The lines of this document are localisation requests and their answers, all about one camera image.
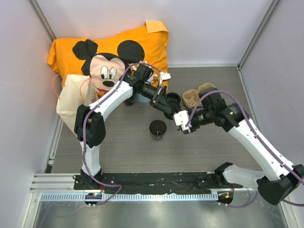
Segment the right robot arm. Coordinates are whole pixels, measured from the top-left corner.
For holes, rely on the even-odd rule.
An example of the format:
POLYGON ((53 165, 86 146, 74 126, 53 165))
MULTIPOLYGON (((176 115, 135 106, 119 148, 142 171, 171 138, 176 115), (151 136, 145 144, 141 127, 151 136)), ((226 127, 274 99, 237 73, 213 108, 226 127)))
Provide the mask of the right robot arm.
POLYGON ((180 111, 173 116, 175 124, 184 133, 192 133, 203 125, 215 124, 237 139, 256 160, 262 171, 240 168, 226 162, 215 169, 214 181, 224 188, 238 184, 256 190, 272 205, 278 205, 304 182, 304 166, 294 165, 285 158, 257 129, 252 119, 236 100, 226 105, 221 94, 228 92, 208 88, 200 92, 198 104, 191 110, 180 111))

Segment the paper takeout bag orange handles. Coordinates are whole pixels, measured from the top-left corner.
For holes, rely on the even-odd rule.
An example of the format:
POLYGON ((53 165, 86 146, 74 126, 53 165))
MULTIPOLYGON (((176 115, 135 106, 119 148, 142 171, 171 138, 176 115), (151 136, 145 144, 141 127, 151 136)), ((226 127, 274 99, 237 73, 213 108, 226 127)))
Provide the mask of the paper takeout bag orange handles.
POLYGON ((70 131, 74 132, 78 107, 80 105, 88 106, 97 100, 97 92, 89 76, 67 75, 64 86, 58 95, 56 113, 70 131))

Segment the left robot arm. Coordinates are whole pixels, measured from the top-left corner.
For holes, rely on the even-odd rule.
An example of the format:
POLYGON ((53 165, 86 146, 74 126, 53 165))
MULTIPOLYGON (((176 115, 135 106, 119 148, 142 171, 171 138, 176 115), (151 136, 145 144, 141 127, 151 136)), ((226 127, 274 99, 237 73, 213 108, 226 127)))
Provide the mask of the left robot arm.
POLYGON ((163 85, 164 81, 170 80, 170 74, 160 71, 158 85, 154 87, 152 80, 157 68, 148 63, 135 63, 135 66, 134 72, 128 66, 106 95, 77 109, 74 131, 82 146, 83 165, 76 180, 84 182, 92 190, 101 184, 99 148, 106 136, 105 121, 112 111, 135 94, 141 94, 149 99, 153 108, 165 114, 172 113, 166 96, 167 87, 163 85))

